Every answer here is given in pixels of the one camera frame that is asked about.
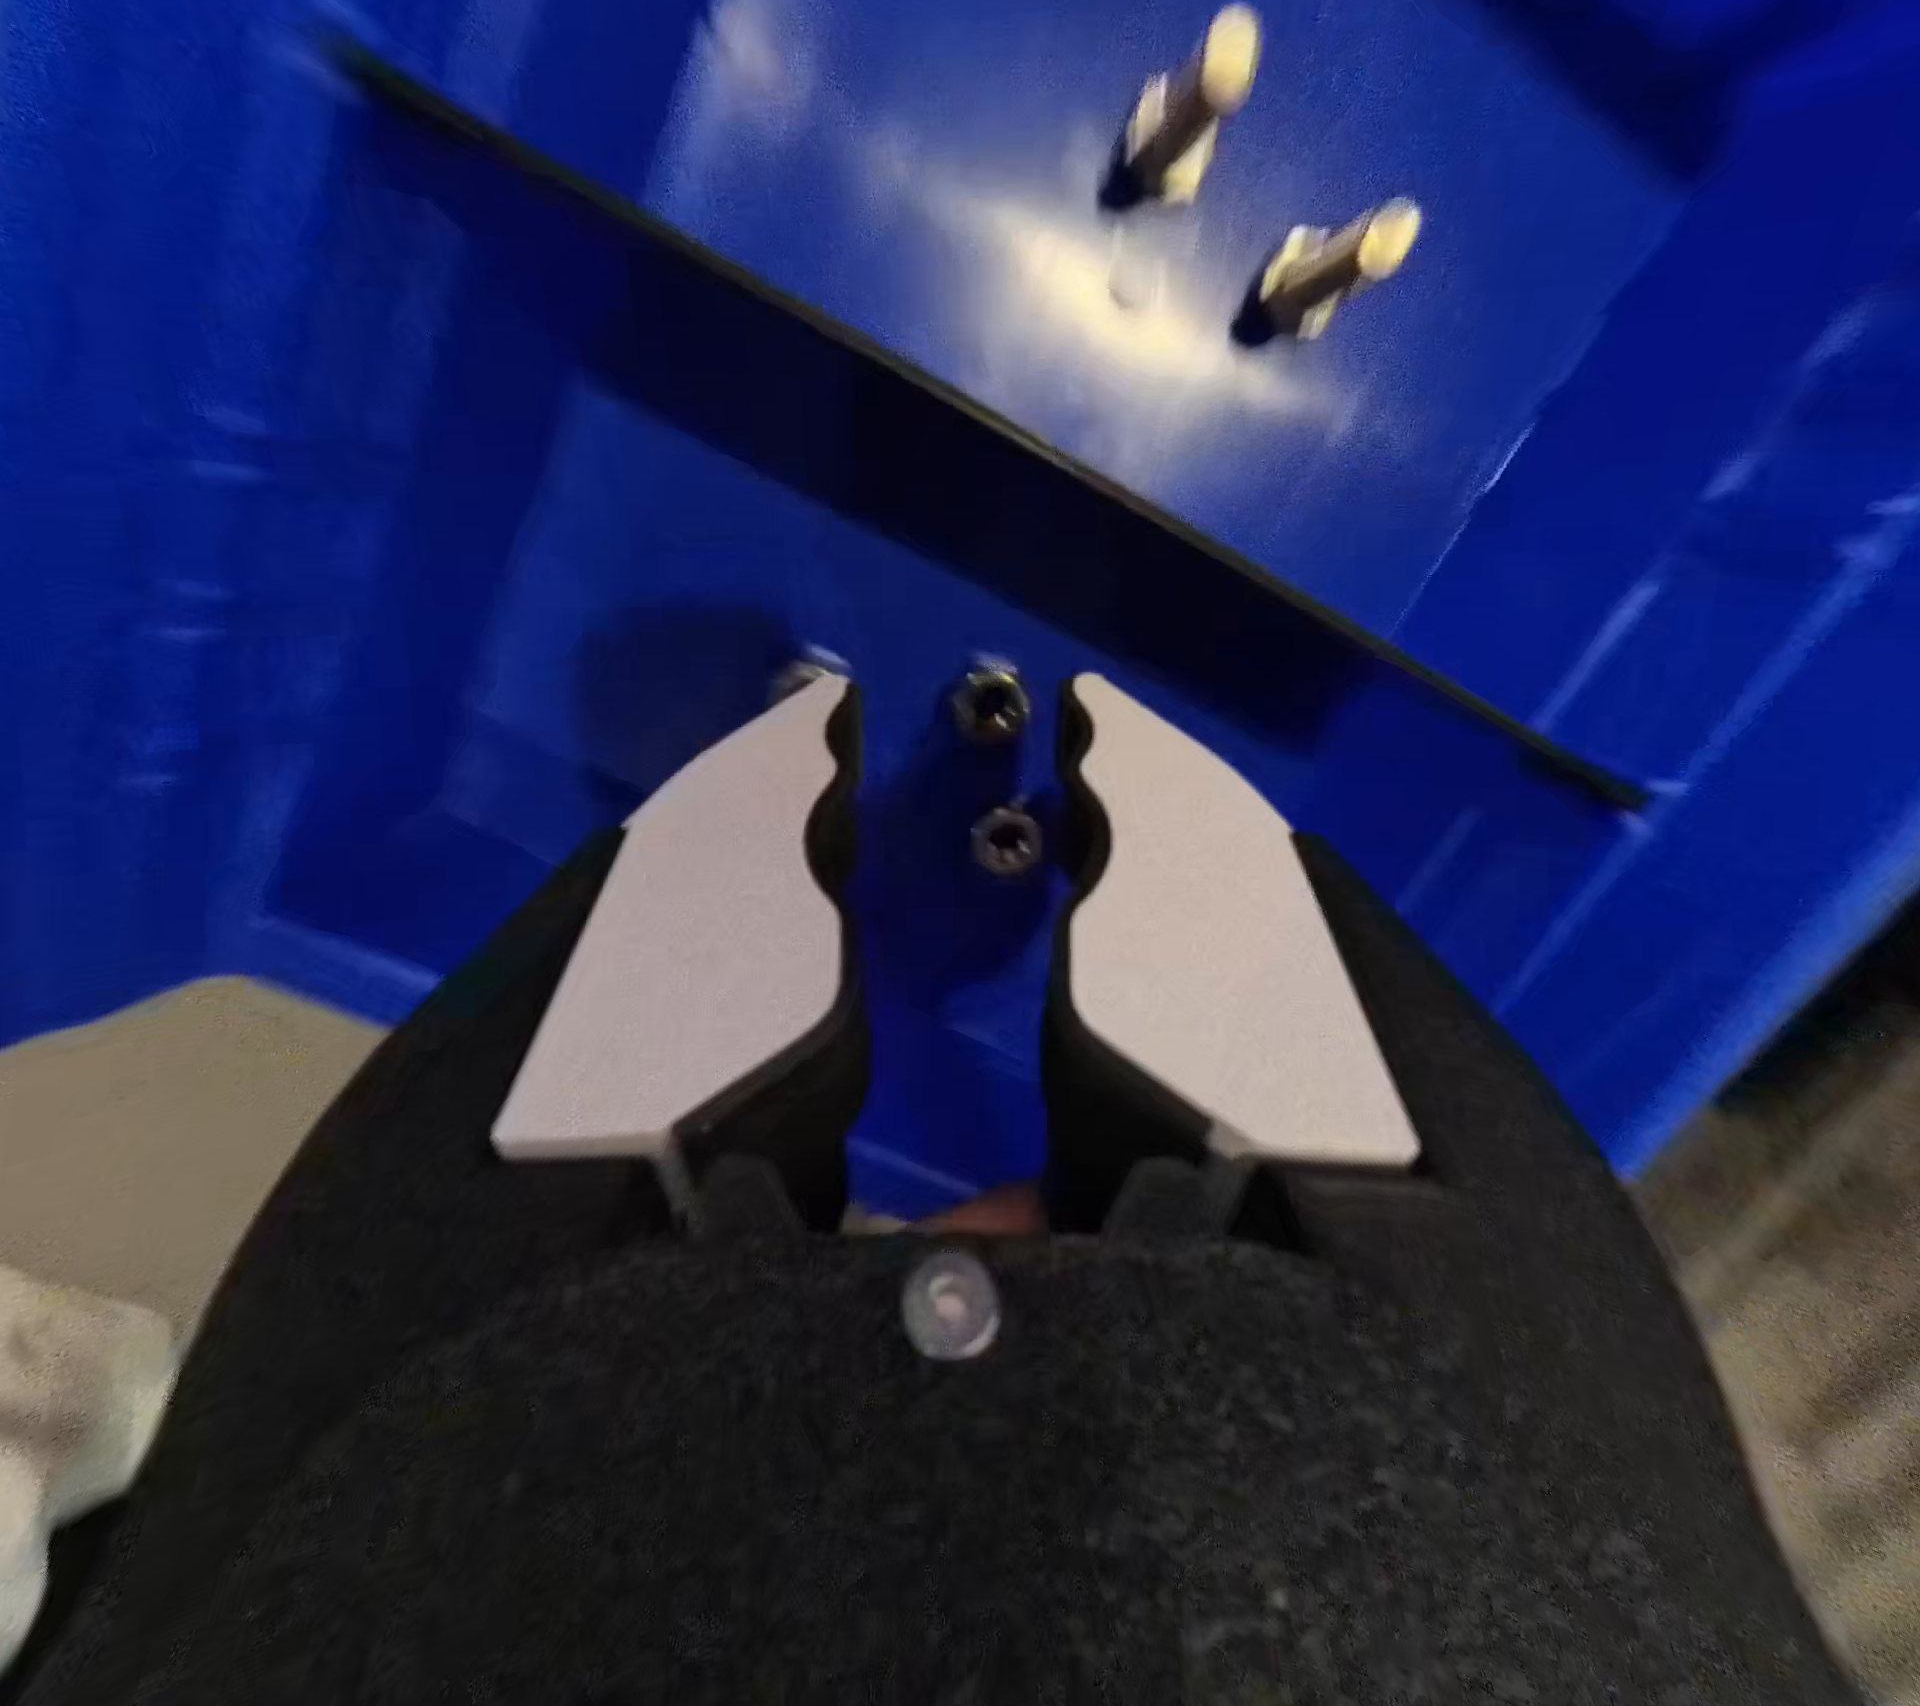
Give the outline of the blue plastic bin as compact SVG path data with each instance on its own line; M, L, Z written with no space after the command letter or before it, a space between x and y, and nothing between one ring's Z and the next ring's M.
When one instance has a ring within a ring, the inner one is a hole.
M1916 0L3 0L3 1042L395 1022L822 654L872 1201L1033 1158L1062 882L969 829L1091 670L1641 1167L1916 891Z

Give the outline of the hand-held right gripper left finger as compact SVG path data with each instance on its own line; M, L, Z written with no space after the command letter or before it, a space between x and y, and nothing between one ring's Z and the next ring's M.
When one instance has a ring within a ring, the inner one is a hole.
M815 671L627 814L491 1118L499 1160L645 1165L681 1218L754 1162L810 1232L842 1232L872 1083L860 769L860 692Z

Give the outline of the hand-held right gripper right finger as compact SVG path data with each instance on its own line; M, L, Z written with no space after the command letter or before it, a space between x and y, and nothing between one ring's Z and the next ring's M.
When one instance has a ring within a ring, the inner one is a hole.
M1298 835L1113 678L1062 688L1068 899L1044 998L1045 1182L1096 1232L1149 1164L1404 1180L1424 1156Z

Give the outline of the person in white shirt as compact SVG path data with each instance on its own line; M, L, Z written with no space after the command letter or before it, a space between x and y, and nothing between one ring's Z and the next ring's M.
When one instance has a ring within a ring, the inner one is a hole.
M132 1485L168 1408L177 1358L162 1314L3 1267L5 1618L35 1608L51 1535Z

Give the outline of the steel hex bolt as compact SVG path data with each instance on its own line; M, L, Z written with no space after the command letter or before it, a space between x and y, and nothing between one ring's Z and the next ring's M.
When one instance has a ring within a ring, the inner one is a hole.
M1262 61L1264 21L1248 1L1230 1L1184 63L1149 76L1118 128L1098 206L1191 206L1212 165L1219 132L1248 101Z
M1319 340L1346 302L1399 271L1424 224L1414 197L1393 195L1339 228L1293 226L1249 277L1227 335L1245 349Z

